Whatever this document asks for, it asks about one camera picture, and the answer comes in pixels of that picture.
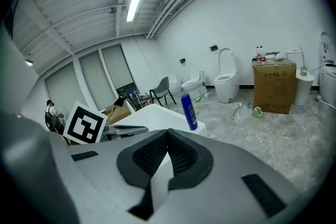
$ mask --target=marble floor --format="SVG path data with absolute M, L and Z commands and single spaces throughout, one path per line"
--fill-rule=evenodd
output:
M 210 97 L 194 102 L 197 119 L 206 124 L 208 136 L 219 137 L 251 152 L 272 168 L 283 174 L 301 192 L 323 182 L 333 163 L 336 150 L 336 110 L 315 100 L 317 91 L 311 91 L 307 105 L 294 104 L 288 115 L 264 113 L 261 119 L 251 115 L 253 90 L 241 89 L 229 104 L 221 103 L 215 89 L 208 90 Z M 167 96 L 169 109 L 183 113 L 180 97 L 175 105 Z M 243 107 L 231 118 L 241 102 Z

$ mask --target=small bottle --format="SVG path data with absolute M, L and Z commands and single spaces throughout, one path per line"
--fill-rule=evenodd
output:
M 262 49 L 262 46 L 260 46 L 260 61 L 261 62 L 265 62 L 266 61 L 266 57 L 265 57 L 265 52 L 264 50 Z
M 260 61 L 260 50 L 259 50 L 259 47 L 257 47 L 257 61 Z
M 184 111 L 185 118 L 189 125 L 190 130 L 195 130 L 198 127 L 196 114 L 193 108 L 189 94 L 185 94 L 181 98 L 181 103 Z

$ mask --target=window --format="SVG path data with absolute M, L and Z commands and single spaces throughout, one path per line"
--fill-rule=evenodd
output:
M 94 52 L 93 54 L 81 58 L 80 65 L 98 109 L 102 110 L 114 104 L 116 96 L 106 77 L 99 53 Z
M 47 78 L 46 85 L 55 109 L 62 112 L 65 118 L 69 116 L 76 101 L 87 105 L 72 63 Z
M 121 46 L 105 49 L 102 53 L 115 88 L 118 90 L 129 84 L 134 85 Z

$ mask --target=toilet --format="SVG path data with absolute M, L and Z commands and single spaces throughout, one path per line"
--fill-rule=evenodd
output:
M 326 32 L 320 40 L 320 95 L 326 103 L 336 106 L 336 50 Z
M 293 104 L 305 106 L 309 95 L 310 88 L 314 81 L 314 76 L 307 72 L 307 76 L 301 75 L 301 67 L 304 66 L 305 53 L 301 50 L 286 52 L 286 58 L 296 64 L 296 92 Z
M 175 75 L 170 74 L 169 75 L 169 90 L 172 95 L 177 95 L 182 91 L 182 82 L 181 79 Z
M 224 48 L 218 54 L 219 75 L 214 84 L 220 102 L 230 103 L 239 92 L 239 78 L 235 55 L 229 48 Z
M 204 70 L 192 69 L 190 80 L 182 84 L 182 89 L 189 93 L 191 99 L 196 99 L 206 93 Z

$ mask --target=green object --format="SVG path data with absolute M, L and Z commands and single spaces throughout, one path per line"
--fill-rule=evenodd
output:
M 261 118 L 262 117 L 262 111 L 261 111 L 261 108 L 260 107 L 255 107 L 253 109 L 253 112 L 252 112 L 252 116 L 253 117 L 256 117 L 257 119 Z

